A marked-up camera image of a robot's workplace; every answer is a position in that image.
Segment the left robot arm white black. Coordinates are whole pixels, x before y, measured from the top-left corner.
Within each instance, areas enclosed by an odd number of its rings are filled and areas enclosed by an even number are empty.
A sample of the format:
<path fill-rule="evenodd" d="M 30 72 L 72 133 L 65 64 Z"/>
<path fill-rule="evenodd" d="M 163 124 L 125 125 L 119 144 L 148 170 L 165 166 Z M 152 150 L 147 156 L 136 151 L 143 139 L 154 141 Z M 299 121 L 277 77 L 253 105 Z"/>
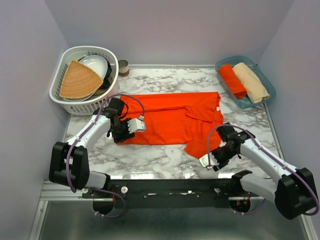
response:
<path fill-rule="evenodd" d="M 135 137 L 135 132 L 146 129 L 143 116 L 126 118 L 122 116 L 128 105 L 119 98 L 112 98 L 108 106 L 99 108 L 87 125 L 67 142 L 57 142 L 52 148 L 49 180 L 76 190 L 93 188 L 101 198 L 111 191 L 110 176 L 90 170 L 88 152 L 102 135 L 112 135 L 115 143 L 122 143 Z"/>

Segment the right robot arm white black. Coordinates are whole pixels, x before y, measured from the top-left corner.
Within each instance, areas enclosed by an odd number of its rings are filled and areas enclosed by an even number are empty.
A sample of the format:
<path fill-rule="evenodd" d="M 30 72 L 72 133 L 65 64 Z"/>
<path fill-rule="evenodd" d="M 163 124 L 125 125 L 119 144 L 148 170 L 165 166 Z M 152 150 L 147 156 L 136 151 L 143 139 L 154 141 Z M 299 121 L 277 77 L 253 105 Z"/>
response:
<path fill-rule="evenodd" d="M 268 150 L 251 132 L 231 125 L 221 124 L 211 130 L 217 132 L 224 146 L 207 149 L 207 168 L 219 171 L 234 156 L 244 156 L 259 166 L 271 181 L 261 179 L 250 170 L 232 176 L 230 191 L 241 196 L 251 192 L 276 206 L 288 220 L 299 215 L 314 216 L 320 211 L 313 174 L 307 168 L 297 168 Z"/>

